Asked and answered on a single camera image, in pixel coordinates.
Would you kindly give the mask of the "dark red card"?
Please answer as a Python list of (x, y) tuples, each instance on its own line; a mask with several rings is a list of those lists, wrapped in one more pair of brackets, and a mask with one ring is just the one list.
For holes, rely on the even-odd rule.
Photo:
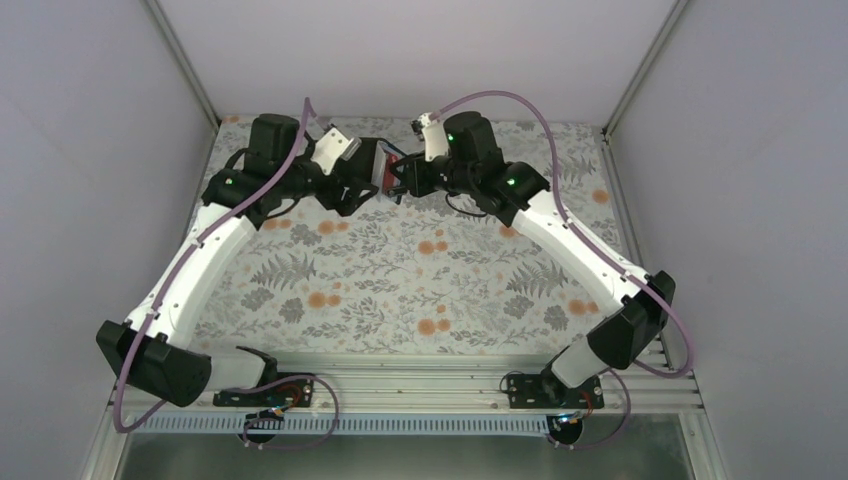
[(401, 185), (401, 180), (393, 172), (392, 167), (400, 160), (395, 154), (388, 154), (385, 159), (384, 173), (382, 174), (382, 193), (392, 196), (392, 191)]

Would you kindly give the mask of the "black leather card holder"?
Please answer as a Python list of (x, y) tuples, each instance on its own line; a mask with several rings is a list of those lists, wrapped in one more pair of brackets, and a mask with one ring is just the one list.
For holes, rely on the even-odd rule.
[(389, 191), (395, 186), (395, 177), (389, 167), (400, 159), (402, 152), (387, 139), (361, 137), (358, 147), (349, 159), (337, 164), (342, 178), (353, 186), (379, 199), (392, 199)]

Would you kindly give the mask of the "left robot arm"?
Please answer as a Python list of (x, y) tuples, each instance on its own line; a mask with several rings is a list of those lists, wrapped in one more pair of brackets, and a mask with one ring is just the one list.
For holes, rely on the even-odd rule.
[(146, 299), (125, 320), (99, 328), (96, 343), (116, 376), (178, 407), (205, 392), (269, 381), (275, 362), (257, 350), (190, 351), (203, 308), (228, 264), (285, 201), (313, 197), (350, 216), (378, 193), (372, 172), (383, 158), (375, 138), (330, 127), (313, 139), (293, 117), (256, 117), (247, 146), (209, 180), (187, 238)]

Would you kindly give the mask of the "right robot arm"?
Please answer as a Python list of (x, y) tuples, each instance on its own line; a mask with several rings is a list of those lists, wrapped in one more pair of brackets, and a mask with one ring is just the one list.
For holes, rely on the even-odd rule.
[(411, 123), (423, 151), (391, 166), (397, 191), (468, 195), (485, 214), (541, 247), (588, 292), (603, 319), (546, 365), (544, 374), (576, 388), (608, 369), (626, 369), (667, 325), (676, 288), (616, 252), (562, 206), (534, 167), (509, 162), (490, 121), (474, 111), (447, 120), (425, 113)]

